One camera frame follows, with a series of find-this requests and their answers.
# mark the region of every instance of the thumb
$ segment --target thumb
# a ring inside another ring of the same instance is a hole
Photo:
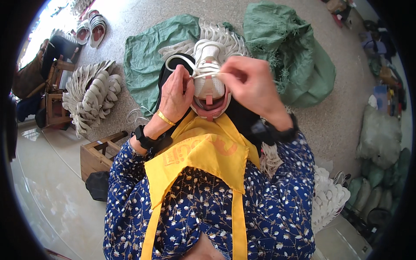
[[[243,88],[243,83],[231,73],[218,73],[217,78],[222,81],[232,92],[238,92]]]
[[[193,84],[193,78],[190,77],[188,79],[188,83],[186,84],[186,91],[185,91],[185,101],[187,104],[192,103],[194,94],[195,94],[195,85]]]

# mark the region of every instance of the gold bracelet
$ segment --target gold bracelet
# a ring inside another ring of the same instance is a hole
[[[160,118],[162,118],[162,119],[163,119],[166,123],[170,124],[171,126],[174,126],[174,125],[175,125],[175,123],[173,123],[171,120],[167,119],[167,118],[166,118],[166,116],[164,116],[164,115],[162,114],[162,112],[161,112],[159,109],[157,110],[156,114],[157,114]]]

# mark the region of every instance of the yellow apron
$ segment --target yellow apron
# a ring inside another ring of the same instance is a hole
[[[191,111],[172,134],[173,143],[145,162],[151,209],[141,259],[152,256],[162,202],[171,186],[189,166],[221,178],[233,191],[231,207],[233,258],[247,259],[247,236],[243,209],[244,174],[247,159],[260,166],[256,147],[235,128],[226,114],[212,122]]]

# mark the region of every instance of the skin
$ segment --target skin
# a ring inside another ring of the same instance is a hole
[[[240,104],[264,117],[277,130],[293,128],[293,122],[276,92],[267,61],[231,56],[221,67],[217,77],[231,89],[233,97]],[[174,123],[184,116],[191,105],[195,86],[189,78],[185,67],[178,65],[162,86],[159,109]],[[145,136],[156,140],[170,127],[160,117],[153,116],[143,131]],[[131,138],[130,144],[139,153],[146,154],[147,150],[140,146],[136,138]],[[184,259],[222,260],[224,257],[214,248],[207,235],[202,233],[198,242],[184,255],[182,260]]]

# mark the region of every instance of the person's right hand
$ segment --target person's right hand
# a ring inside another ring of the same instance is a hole
[[[293,127],[276,91],[267,61],[231,56],[222,65],[217,77],[240,104],[266,118],[277,130]]]

